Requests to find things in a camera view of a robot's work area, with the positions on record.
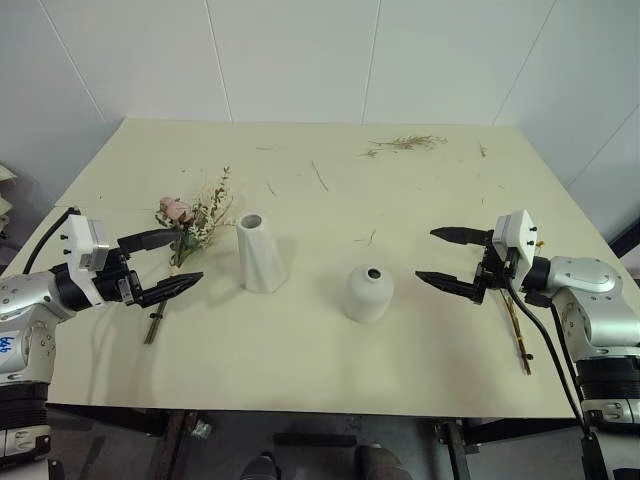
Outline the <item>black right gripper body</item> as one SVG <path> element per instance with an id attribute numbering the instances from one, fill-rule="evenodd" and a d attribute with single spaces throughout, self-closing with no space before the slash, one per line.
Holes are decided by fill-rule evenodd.
<path id="1" fill-rule="evenodd" d="M 515 247 L 507 249 L 502 259 L 493 244 L 485 247 L 481 262 L 478 264 L 474 284 L 481 292 L 503 289 L 510 280 L 514 280 L 520 254 Z"/>

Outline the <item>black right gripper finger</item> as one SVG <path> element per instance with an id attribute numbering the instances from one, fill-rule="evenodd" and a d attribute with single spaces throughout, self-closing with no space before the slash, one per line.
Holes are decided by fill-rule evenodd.
<path id="1" fill-rule="evenodd" d="M 430 234 L 450 243 L 460 245 L 487 246 L 492 241 L 493 230 L 478 230 L 468 227 L 439 227 L 430 231 Z"/>
<path id="2" fill-rule="evenodd" d="M 476 283 L 458 280 L 455 276 L 440 273 L 416 271 L 415 275 L 424 283 L 445 293 L 464 297 L 475 304 L 481 304 L 484 300 L 484 288 Z"/>

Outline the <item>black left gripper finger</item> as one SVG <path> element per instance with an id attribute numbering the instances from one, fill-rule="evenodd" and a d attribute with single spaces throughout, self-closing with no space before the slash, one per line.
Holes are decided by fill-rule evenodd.
<path id="1" fill-rule="evenodd" d="M 155 229 L 118 239 L 118 245 L 127 259 L 132 253 L 164 247 L 181 239 L 181 232 L 175 229 Z"/>
<path id="2" fill-rule="evenodd" d="M 134 303 L 140 307 L 150 307 L 172 299 L 203 278 L 202 272 L 182 273 L 159 281 L 154 287 L 140 290 L 134 295 Z"/>

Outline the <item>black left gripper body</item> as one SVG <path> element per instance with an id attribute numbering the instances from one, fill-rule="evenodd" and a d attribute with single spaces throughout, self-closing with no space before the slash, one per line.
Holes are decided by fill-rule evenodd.
<path id="1" fill-rule="evenodd" d="M 128 265 L 129 257 L 121 248 L 109 251 L 104 268 L 96 273 L 94 285 L 105 301 L 139 304 L 143 288 L 135 270 Z"/>

